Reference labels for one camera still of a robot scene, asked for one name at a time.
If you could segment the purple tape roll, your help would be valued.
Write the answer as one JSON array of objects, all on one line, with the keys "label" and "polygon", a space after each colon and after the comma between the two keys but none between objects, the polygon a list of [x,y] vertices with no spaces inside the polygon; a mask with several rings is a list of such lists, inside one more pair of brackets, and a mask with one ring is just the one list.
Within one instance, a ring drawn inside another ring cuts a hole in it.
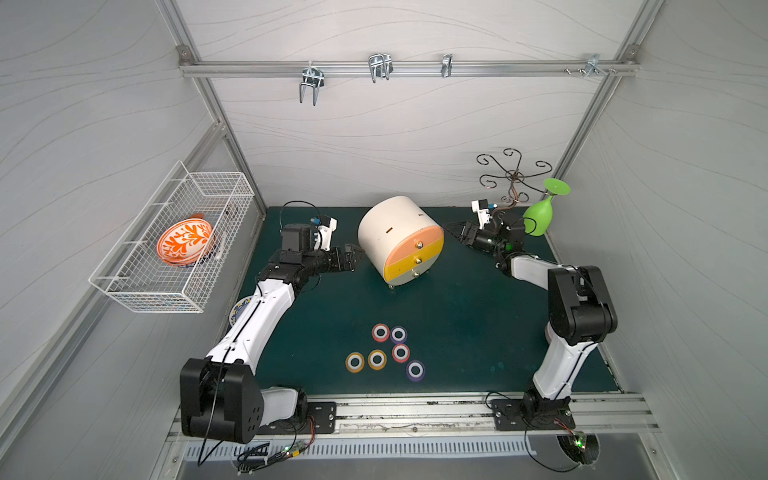
[{"label": "purple tape roll", "polygon": [[412,382],[420,382],[425,376],[425,367],[421,361],[410,361],[406,366],[407,378]]},{"label": "purple tape roll", "polygon": [[390,331],[390,340],[394,344],[404,344],[407,341],[408,332],[402,326],[395,326]]}]

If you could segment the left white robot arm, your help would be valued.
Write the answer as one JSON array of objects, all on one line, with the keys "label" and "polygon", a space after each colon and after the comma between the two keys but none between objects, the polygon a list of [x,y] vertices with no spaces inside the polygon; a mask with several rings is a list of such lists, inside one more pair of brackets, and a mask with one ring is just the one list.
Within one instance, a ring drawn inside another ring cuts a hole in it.
[{"label": "left white robot arm", "polygon": [[281,228],[281,248],[259,273],[251,301],[234,325],[205,357],[191,358],[181,369],[185,436],[246,444],[261,428],[300,413],[300,391],[260,388],[257,367],[278,322],[308,280],[352,271],[362,258],[355,245],[331,245],[336,228],[337,220],[326,215]]}]

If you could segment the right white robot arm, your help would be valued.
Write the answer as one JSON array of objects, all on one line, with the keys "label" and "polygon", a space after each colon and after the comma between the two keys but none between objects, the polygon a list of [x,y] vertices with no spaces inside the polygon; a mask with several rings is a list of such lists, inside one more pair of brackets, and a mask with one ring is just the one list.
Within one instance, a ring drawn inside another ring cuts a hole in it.
[{"label": "right white robot arm", "polygon": [[529,423],[566,414],[581,368],[618,326],[602,271],[554,263],[525,251],[522,230],[509,224],[492,230],[470,221],[450,222],[446,229],[463,245],[492,256],[503,274],[547,291],[548,350],[520,410]]}]

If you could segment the red tape roll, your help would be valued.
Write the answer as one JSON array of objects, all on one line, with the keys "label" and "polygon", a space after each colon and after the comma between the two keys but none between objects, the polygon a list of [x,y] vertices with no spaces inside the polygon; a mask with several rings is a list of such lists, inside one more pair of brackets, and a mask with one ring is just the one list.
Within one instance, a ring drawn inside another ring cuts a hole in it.
[{"label": "red tape roll", "polygon": [[390,338],[390,328],[383,323],[376,324],[372,328],[372,338],[379,343],[383,343]]},{"label": "red tape roll", "polygon": [[410,358],[410,348],[404,344],[395,344],[392,349],[392,358],[397,363],[406,363]]}]

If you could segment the cream round drawer cabinet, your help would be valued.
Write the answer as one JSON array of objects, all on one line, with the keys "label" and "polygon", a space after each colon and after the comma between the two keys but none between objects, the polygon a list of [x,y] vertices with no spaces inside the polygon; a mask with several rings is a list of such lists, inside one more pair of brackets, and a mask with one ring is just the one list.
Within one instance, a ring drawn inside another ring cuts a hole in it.
[{"label": "cream round drawer cabinet", "polygon": [[416,231],[432,225],[440,226],[409,197],[395,196],[376,204],[363,216],[358,241],[383,278],[385,261],[394,247]]}]

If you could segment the yellow drawer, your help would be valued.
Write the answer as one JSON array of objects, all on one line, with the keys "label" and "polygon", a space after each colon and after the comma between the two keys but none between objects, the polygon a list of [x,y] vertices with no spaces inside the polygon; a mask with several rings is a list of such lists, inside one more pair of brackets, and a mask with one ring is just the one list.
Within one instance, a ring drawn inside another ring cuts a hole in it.
[{"label": "yellow drawer", "polygon": [[399,245],[385,261],[385,282],[399,286],[420,277],[436,262],[443,246],[443,237],[432,241],[411,239]]}]

